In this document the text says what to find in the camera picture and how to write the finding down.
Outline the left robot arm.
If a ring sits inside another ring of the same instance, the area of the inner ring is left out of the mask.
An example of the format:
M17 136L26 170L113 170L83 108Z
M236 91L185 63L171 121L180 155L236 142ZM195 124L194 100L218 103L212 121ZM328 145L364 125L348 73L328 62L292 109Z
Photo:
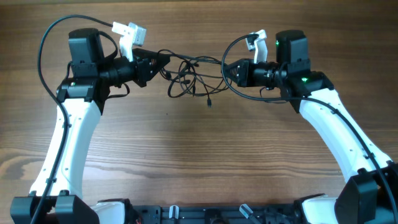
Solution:
M128 199L101 200L94 206L82 199L82 180L93 132L103 114L110 88L134 82L145 87L170 57L144 49L128 56L105 56L104 32L77 29L68 35L72 77L57 89L57 122L42 169L26 197L12 200L15 223L138 223Z

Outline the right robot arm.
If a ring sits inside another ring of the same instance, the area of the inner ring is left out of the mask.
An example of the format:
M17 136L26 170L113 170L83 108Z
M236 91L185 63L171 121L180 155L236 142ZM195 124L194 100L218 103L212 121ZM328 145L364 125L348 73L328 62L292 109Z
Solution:
M264 30L243 37L252 59L221 63L228 88L279 89L267 103L290 103L320 135L345 179L339 196L325 194L298 199L295 223L396 223L397 163L382 152L348 113L338 92L322 72L311 69L308 40L301 30L275 36L276 60L267 60Z

